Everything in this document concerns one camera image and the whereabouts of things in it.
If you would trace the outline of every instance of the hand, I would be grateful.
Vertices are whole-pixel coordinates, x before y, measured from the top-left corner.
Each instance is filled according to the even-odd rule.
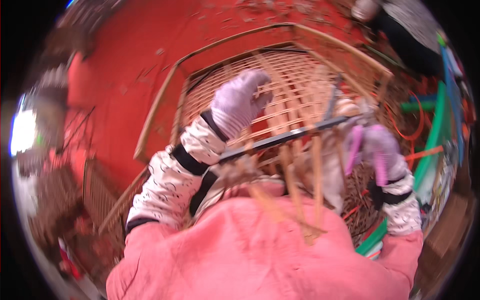
[[[245,70],[215,92],[210,105],[212,118],[226,137],[234,138],[272,101],[271,92],[263,93],[257,99],[253,96],[259,86],[269,82],[270,76],[265,71]]]
[[[409,172],[405,158],[395,137],[380,124],[364,129],[364,159],[375,167],[375,172],[384,172],[387,180],[398,180]]]

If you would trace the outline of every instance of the pink jacket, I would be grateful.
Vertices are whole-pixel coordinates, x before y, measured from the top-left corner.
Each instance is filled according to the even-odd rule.
[[[195,126],[208,130],[202,120]],[[159,182],[172,170],[187,172],[190,188],[198,189],[199,183],[165,152],[155,159],[150,163],[153,179],[134,200],[129,221],[149,216],[156,222],[136,226],[127,236],[125,257],[107,280],[109,300],[408,298],[422,248],[421,230],[387,235],[379,259],[372,261],[355,252],[347,226],[334,212],[323,209],[321,227],[328,232],[307,246],[296,222],[274,222],[243,190],[207,208],[193,227],[179,231],[175,212],[185,205],[169,204],[169,199],[183,199],[189,192],[181,192],[170,177],[169,184]],[[289,197],[280,196],[283,189],[263,185],[284,210],[294,212]],[[305,197],[303,202],[312,223],[312,200]]]

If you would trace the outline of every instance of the wooden lattice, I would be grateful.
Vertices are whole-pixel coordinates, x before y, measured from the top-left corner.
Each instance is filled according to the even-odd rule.
[[[334,70],[308,53],[270,51],[254,53],[252,57],[212,72],[187,95],[181,112],[182,127],[208,108],[214,92],[223,83],[241,71],[253,68],[263,69],[271,76],[272,82],[259,90],[262,93],[273,91],[274,100],[267,106],[264,115],[255,119],[251,127],[245,129],[239,138],[230,141],[229,145],[258,141],[323,119],[330,97],[328,93],[331,93],[328,86],[336,76]]]

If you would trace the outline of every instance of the wooden stick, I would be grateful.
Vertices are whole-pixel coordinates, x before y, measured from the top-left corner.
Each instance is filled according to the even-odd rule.
[[[164,96],[164,93],[167,89],[168,84],[170,83],[170,80],[173,77],[173,74],[177,70],[177,64],[173,66],[173,68],[170,69],[170,72],[168,73],[165,81],[163,82],[162,87],[158,91],[157,95],[155,96],[152,106],[150,107],[150,111],[148,112],[148,115],[145,119],[144,126],[142,128],[142,132],[140,132],[140,137],[138,139],[137,147],[135,149],[135,153],[133,154],[134,159],[138,158],[143,158],[145,156],[145,145],[147,143],[148,135],[150,133],[150,129],[152,128],[153,124],[153,119],[155,118],[156,115],[156,110],[158,109],[158,106],[160,105],[160,102],[162,101],[162,98]]]
[[[98,227],[98,235],[103,234],[106,230],[110,230],[111,225],[114,220],[120,217],[120,214],[125,209],[126,205],[129,204],[131,200],[132,191],[134,188],[138,187],[138,183],[149,173],[148,167],[145,166],[142,172],[135,177],[133,182],[128,186],[128,188],[123,192],[123,194],[118,198],[117,202],[113,205],[112,209],[108,212],[105,220]]]
[[[303,49],[308,49],[307,47],[305,47],[304,45],[302,44],[299,44],[299,43],[295,43],[296,45],[298,45],[298,47],[300,48],[303,48]],[[325,59],[323,56],[321,56],[320,54],[316,53],[316,52],[313,52],[310,50],[310,55],[312,55],[313,57],[315,57],[316,59],[318,59],[319,61],[321,61],[322,63],[324,63],[325,65],[327,65],[329,68],[331,68],[332,70],[335,70],[335,72],[340,72],[342,73],[342,77],[343,79],[345,79],[345,81],[351,85],[360,95],[364,96],[365,99],[367,99],[367,101],[369,101],[370,103],[375,103],[376,100],[372,98],[372,95],[370,95],[370,93],[368,93],[367,91],[365,91],[363,89],[363,87],[358,84],[353,78],[350,77],[350,75],[346,74],[345,72],[343,72],[339,67],[337,67],[336,65],[334,65],[333,63],[331,63],[330,61],[328,61],[327,59]]]
[[[243,58],[246,58],[246,57],[249,57],[249,56],[253,56],[253,53],[255,51],[259,51],[259,50],[262,50],[264,48],[283,48],[283,47],[287,47],[287,46],[291,46],[293,45],[293,43],[291,41],[288,41],[288,42],[281,42],[281,43],[276,43],[276,44],[272,44],[272,45],[268,45],[268,46],[265,46],[265,47],[259,47],[259,48],[255,48],[255,49],[252,49],[248,52],[244,52],[244,53],[240,53],[240,54],[237,54],[237,55],[234,55],[234,56],[231,56],[229,58],[226,58],[222,61],[219,61],[219,62],[216,62],[214,64],[211,64],[209,65],[208,67],[205,67],[203,69],[200,69],[198,71],[195,71],[191,74],[191,77],[192,78],[196,78],[200,75],[202,75],[203,73],[207,72],[208,70],[210,70],[211,68],[219,65],[219,64],[225,64],[226,62],[230,62],[230,61],[237,61],[237,60],[240,60],[240,59],[243,59]]]
[[[282,168],[283,168],[283,173],[285,175],[285,182],[287,184],[288,188],[288,193],[290,194],[292,198],[293,205],[295,206],[297,216],[301,222],[306,223],[305,221],[305,215],[303,214],[303,207],[302,207],[302,199],[301,195],[299,192],[298,187],[295,185],[295,180],[293,179],[293,174],[291,170],[288,168],[290,165],[290,159],[289,159],[289,154],[288,154],[288,146],[281,146],[280,147],[280,161],[282,163]],[[313,234],[312,232],[305,228],[302,227],[302,232],[303,232],[303,237],[305,239],[305,242],[307,245],[311,246],[313,245]]]
[[[332,44],[340,46],[341,48],[343,48],[346,51],[352,53],[353,55],[355,55],[357,57],[360,57],[363,61],[365,61],[366,63],[368,63],[372,67],[374,67],[376,70],[379,70],[383,73],[390,73],[391,74],[390,70],[388,70],[384,65],[382,65],[378,61],[374,60],[373,58],[366,55],[365,53],[359,51],[355,47],[352,47],[351,45],[349,45],[345,42],[342,42],[341,40],[339,40],[337,38],[334,38],[333,36],[329,36],[328,34],[325,34],[323,32],[320,32],[318,30],[315,30],[313,28],[310,28],[310,27],[307,27],[307,26],[304,26],[304,25],[301,25],[301,24],[295,24],[295,28],[299,29],[301,31],[303,30],[303,31],[311,32],[311,33],[317,35],[318,37],[320,37],[324,40],[327,40],[328,42],[330,42]]]
[[[393,74],[392,73],[384,73],[382,76],[382,79],[380,80],[380,84],[382,85],[380,87],[380,90],[377,93],[377,103],[382,103],[385,93],[387,91],[387,86],[388,83],[390,82],[390,79],[392,78]]]
[[[180,95],[179,103],[177,105],[177,111],[175,112],[175,117],[173,119],[172,132],[170,136],[170,145],[176,145],[178,140],[178,135],[179,135],[180,126],[181,126],[181,115],[183,111],[183,103],[187,98],[187,90],[189,85],[190,85],[190,77],[187,77],[187,79],[185,79],[185,82],[183,83],[182,92]]]
[[[232,36],[229,36],[229,37],[226,37],[226,38],[223,38],[219,41],[216,41],[215,43],[212,43],[210,45],[207,45],[205,47],[202,47],[186,56],[184,56],[183,58],[181,58],[180,60],[178,60],[178,62],[176,64],[181,64],[183,63],[185,60],[189,59],[190,57],[192,56],[195,56],[199,53],[202,53],[206,50],[209,50],[215,46],[218,46],[218,45],[221,45],[223,43],[226,43],[228,41],[231,41],[231,40],[234,40],[234,39],[237,39],[239,37],[242,37],[242,36],[247,36],[247,35],[250,35],[250,34],[253,34],[253,33],[257,33],[257,32],[261,32],[261,31],[265,31],[265,30],[268,30],[268,29],[272,29],[272,28],[278,28],[278,27],[293,27],[295,26],[295,23],[276,23],[276,24],[270,24],[270,25],[267,25],[267,26],[263,26],[263,27],[258,27],[258,28],[255,28],[255,29],[252,29],[252,30],[247,30],[247,31],[244,31],[244,32],[241,32],[239,34],[236,34],[236,35],[232,35]]]
[[[272,216],[275,222],[282,222],[285,217],[279,207],[276,205],[272,196],[265,192],[258,183],[251,183],[248,185],[248,192],[255,200],[258,201],[260,206]]]
[[[335,135],[335,144],[336,144],[336,151],[338,153],[338,160],[340,161],[340,169],[342,170],[343,188],[345,189],[345,192],[346,192],[348,191],[347,178],[345,177],[345,166],[343,165],[343,146],[340,143],[343,139],[337,127],[333,128],[333,132]]]
[[[322,207],[324,205],[324,194],[322,192],[322,139],[319,135],[312,136],[312,148],[310,149],[313,162],[313,199],[315,210],[315,223],[322,227]]]

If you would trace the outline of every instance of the pink comb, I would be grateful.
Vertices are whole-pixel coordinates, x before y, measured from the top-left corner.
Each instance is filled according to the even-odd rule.
[[[352,148],[350,150],[350,156],[348,158],[347,167],[345,168],[345,175],[350,175],[352,169],[355,166],[355,162],[360,158],[360,144],[363,135],[363,126],[356,125],[352,128]]]
[[[373,125],[370,129],[374,131],[384,130],[381,125]],[[377,186],[387,185],[387,162],[383,151],[375,151],[373,153],[373,160],[375,164],[375,180],[377,181]]]

